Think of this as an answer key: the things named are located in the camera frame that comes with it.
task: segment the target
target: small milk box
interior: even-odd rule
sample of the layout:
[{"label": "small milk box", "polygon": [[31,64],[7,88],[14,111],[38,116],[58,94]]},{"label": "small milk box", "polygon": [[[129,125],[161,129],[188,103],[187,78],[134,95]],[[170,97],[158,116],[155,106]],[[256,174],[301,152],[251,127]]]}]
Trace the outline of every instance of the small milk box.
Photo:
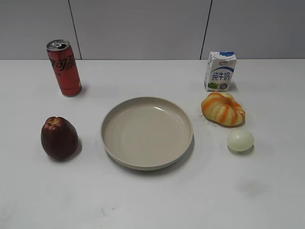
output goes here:
[{"label": "small milk box", "polygon": [[210,52],[204,87],[207,92],[227,92],[236,64],[234,52]]}]

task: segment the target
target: beige plate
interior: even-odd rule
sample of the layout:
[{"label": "beige plate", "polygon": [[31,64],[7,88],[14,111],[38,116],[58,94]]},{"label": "beige plate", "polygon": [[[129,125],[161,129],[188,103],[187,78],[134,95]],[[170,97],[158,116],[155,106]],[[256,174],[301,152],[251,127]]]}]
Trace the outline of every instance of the beige plate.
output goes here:
[{"label": "beige plate", "polygon": [[193,127],[177,105],[143,97],[113,108],[101,127],[106,152],[118,163],[137,170],[156,170],[176,162],[190,146]]}]

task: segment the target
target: red soda can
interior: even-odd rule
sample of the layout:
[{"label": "red soda can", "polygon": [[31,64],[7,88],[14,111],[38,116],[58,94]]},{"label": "red soda can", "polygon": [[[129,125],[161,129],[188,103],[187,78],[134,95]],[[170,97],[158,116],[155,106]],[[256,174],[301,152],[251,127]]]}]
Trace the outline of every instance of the red soda can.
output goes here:
[{"label": "red soda can", "polygon": [[70,43],[66,40],[51,41],[47,44],[47,52],[61,93],[75,96],[81,92],[81,80]]}]

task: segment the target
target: pastry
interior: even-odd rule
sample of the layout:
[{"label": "pastry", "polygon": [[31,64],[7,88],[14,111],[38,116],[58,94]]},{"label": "pastry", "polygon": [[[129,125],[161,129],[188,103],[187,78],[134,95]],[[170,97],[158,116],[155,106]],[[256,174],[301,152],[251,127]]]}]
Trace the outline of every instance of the pastry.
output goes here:
[{"label": "pastry", "polygon": [[213,92],[201,103],[203,115],[225,126],[236,126],[245,122],[245,112],[229,93]]}]

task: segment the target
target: wall tile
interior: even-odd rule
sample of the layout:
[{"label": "wall tile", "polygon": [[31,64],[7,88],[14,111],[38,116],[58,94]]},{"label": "wall tile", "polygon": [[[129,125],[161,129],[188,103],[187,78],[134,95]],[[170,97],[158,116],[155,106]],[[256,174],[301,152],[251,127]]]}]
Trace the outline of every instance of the wall tile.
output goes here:
[{"label": "wall tile", "polygon": [[303,0],[213,0],[202,59],[235,51],[238,59],[305,58]]},{"label": "wall tile", "polygon": [[67,0],[1,0],[0,59],[47,59],[46,44],[71,42],[80,58]]},{"label": "wall tile", "polygon": [[71,0],[83,59],[199,59],[210,0]]}]

